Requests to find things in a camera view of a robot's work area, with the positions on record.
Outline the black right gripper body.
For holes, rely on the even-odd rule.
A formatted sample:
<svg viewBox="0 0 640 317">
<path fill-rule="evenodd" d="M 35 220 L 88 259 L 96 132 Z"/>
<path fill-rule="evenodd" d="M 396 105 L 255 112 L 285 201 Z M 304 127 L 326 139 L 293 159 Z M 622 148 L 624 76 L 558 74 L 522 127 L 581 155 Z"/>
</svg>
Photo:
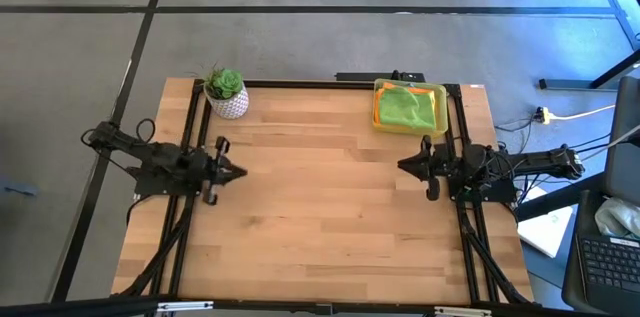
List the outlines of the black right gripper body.
<svg viewBox="0 0 640 317">
<path fill-rule="evenodd" d="M 451 156 L 447 144 L 434 144 L 428 135 L 422 139 L 422 151 L 427 153 L 426 197 L 429 201 L 436 201 L 440 197 L 438 178 L 449 176 Z"/>
</svg>

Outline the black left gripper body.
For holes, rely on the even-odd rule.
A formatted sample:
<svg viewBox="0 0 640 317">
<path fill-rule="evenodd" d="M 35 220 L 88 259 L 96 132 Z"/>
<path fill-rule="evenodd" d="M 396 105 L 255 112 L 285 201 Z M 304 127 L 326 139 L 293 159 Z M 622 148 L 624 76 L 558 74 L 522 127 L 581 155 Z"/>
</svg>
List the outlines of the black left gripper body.
<svg viewBox="0 0 640 317">
<path fill-rule="evenodd" d="M 222 171 L 222 160 L 229 151 L 230 142 L 223 136 L 219 136 L 215 142 L 216 153 L 208 154 L 199 147 L 192 151 L 192 192 L 201 196 L 208 205 L 216 205 L 218 195 L 215 185 L 219 183 L 218 173 Z"/>
</svg>

